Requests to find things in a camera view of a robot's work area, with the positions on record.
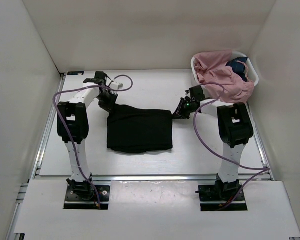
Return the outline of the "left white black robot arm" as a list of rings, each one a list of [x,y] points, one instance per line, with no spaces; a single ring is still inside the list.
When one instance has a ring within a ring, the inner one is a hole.
[[[81,88],[63,90],[53,97],[57,112],[57,134],[64,142],[71,164],[67,183],[74,194],[84,201],[94,200],[100,206],[100,195],[93,182],[86,155],[89,134],[87,109],[97,99],[99,106],[111,112],[123,84],[112,80],[105,72],[97,71],[93,78],[83,81]]]

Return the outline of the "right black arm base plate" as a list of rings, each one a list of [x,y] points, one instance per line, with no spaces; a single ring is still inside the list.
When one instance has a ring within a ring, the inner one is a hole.
[[[241,212],[248,210],[243,190],[234,198],[237,191],[220,194],[215,185],[199,185],[195,193],[199,195],[201,212]]]

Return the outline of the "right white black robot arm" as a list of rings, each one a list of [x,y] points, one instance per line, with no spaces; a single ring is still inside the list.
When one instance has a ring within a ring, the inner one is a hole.
[[[219,136],[223,142],[222,155],[208,149],[213,155],[221,158],[222,162],[214,185],[204,194],[220,200],[233,198],[241,187],[239,169],[252,169],[241,165],[243,151],[254,135],[246,104],[225,103],[206,98],[202,87],[197,85],[185,91],[185,97],[180,99],[173,118],[189,119],[192,113],[204,113],[215,117],[218,121]]]

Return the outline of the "black trousers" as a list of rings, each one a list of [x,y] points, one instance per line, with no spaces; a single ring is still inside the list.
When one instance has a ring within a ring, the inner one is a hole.
[[[107,118],[107,148],[125,154],[171,150],[171,111],[116,104]]]

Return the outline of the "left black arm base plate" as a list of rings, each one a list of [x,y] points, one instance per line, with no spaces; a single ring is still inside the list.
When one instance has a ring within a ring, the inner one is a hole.
[[[111,187],[95,185],[95,189],[87,182],[72,183],[67,186],[63,208],[65,210],[108,210]]]

